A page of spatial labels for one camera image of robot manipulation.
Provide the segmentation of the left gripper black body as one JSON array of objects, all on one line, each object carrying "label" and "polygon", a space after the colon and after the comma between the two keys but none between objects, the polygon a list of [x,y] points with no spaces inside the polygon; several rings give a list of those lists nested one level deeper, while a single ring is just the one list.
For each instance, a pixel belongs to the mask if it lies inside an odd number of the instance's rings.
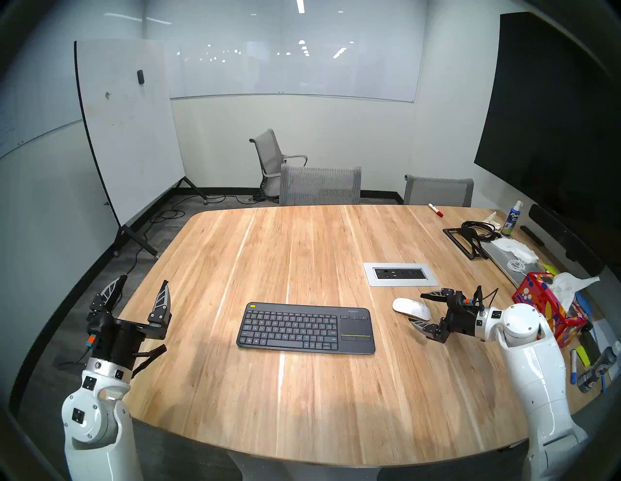
[{"label": "left gripper black body", "polygon": [[95,337],[93,357],[131,370],[134,374],[146,369],[166,352],[165,345],[146,352],[139,352],[139,348],[145,339],[164,340],[168,326],[134,323],[114,318],[107,312],[91,312],[87,322],[87,333]]}]

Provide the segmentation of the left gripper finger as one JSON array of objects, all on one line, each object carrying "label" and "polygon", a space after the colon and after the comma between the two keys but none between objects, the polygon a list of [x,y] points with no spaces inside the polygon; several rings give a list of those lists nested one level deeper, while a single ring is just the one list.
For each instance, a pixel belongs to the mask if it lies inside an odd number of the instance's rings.
[{"label": "left gripper finger", "polygon": [[116,303],[122,298],[122,291],[127,275],[122,274],[108,284],[92,301],[92,312],[107,312],[112,314]]},{"label": "left gripper finger", "polygon": [[170,290],[168,281],[164,280],[148,317],[148,324],[149,326],[168,326],[171,318]]}]

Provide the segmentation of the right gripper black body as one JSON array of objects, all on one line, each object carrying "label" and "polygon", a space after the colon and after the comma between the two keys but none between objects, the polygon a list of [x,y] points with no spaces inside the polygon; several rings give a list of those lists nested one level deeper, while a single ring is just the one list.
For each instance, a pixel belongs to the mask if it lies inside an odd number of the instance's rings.
[{"label": "right gripper black body", "polygon": [[451,333],[477,337],[476,329],[482,327],[485,314],[482,290],[477,289],[471,298],[467,298],[462,291],[455,291],[448,300],[447,314],[440,319],[443,342]]}]

